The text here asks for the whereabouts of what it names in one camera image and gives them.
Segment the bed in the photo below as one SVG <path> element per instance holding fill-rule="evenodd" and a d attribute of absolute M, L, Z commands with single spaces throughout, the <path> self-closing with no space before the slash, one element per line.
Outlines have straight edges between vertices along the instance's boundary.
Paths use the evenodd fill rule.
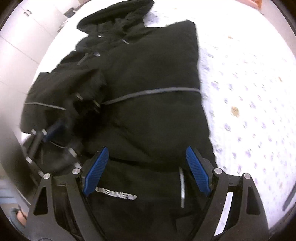
<path fill-rule="evenodd" d="M 296 203 L 294 196 L 283 211 L 296 181 L 294 55 L 263 15 L 239 2 L 154 1 L 144 19 L 147 27 L 186 19 L 196 24 L 197 67 L 216 162 L 227 174 L 251 174 L 273 227 Z M 82 6 L 48 48 L 34 81 L 87 36 L 76 29 L 82 18 L 116 2 L 92 0 Z M 224 229 L 231 197 L 229 193 L 216 234 Z"/>

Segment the brown spot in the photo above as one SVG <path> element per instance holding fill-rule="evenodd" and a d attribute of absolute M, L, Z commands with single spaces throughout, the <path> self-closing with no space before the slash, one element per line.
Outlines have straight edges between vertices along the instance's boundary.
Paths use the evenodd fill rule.
<path fill-rule="evenodd" d="M 235 117 L 239 117 L 239 109 L 237 107 L 231 107 L 231 114 Z"/>

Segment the blue gripper pad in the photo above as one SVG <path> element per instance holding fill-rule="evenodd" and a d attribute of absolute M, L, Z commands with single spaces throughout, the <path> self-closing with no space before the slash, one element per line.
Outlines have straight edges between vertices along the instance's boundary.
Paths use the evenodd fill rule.
<path fill-rule="evenodd" d="M 85 177 L 84 189 L 82 192 L 86 196 L 95 191 L 108 160 L 109 151 L 108 148 L 105 147 Z"/>
<path fill-rule="evenodd" d="M 186 160 L 199 190 L 205 193 L 206 196 L 209 196 L 211 193 L 209 177 L 191 147 L 186 149 Z"/>

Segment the white logo lettering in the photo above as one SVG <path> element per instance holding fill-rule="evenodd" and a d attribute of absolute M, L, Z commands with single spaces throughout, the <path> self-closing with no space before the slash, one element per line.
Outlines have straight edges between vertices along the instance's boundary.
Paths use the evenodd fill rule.
<path fill-rule="evenodd" d="M 105 194 L 107 194 L 109 196 L 112 196 L 112 197 L 119 197 L 119 198 L 129 199 L 129 200 L 133 200 L 133 201 L 138 197 L 136 195 L 131 195 L 131 194 L 128 194 L 128 193 L 125 193 L 125 192 L 110 191 L 110 190 L 105 189 L 105 188 L 96 187 L 96 191 L 101 192 L 101 193 L 105 193 Z"/>

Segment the black jacket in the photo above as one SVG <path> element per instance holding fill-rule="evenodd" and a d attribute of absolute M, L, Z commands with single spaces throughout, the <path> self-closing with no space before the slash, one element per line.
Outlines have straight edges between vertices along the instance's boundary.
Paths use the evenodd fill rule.
<path fill-rule="evenodd" d="M 216 167 L 200 93 L 145 95 L 101 105 L 100 114 L 81 117 L 79 98 L 101 104 L 144 90 L 200 88 L 195 24 L 145 27 L 143 16 L 152 5 L 152 0 L 125 1 L 81 20 L 77 28 L 89 36 L 51 73 L 39 75 L 22 113 L 21 129 L 27 133 L 65 118 L 70 135 L 82 140 L 84 157 L 102 146 L 109 148 L 110 160 L 98 188 L 137 198 L 125 200 L 104 192 L 89 196 L 108 240 L 184 240 L 204 202 L 203 197 L 197 199 L 202 195 L 192 180 L 186 148 L 196 147 Z M 59 137 L 56 142 L 68 140 Z M 45 148 L 48 163 L 53 149 Z M 184 208 L 179 167 L 185 173 Z"/>

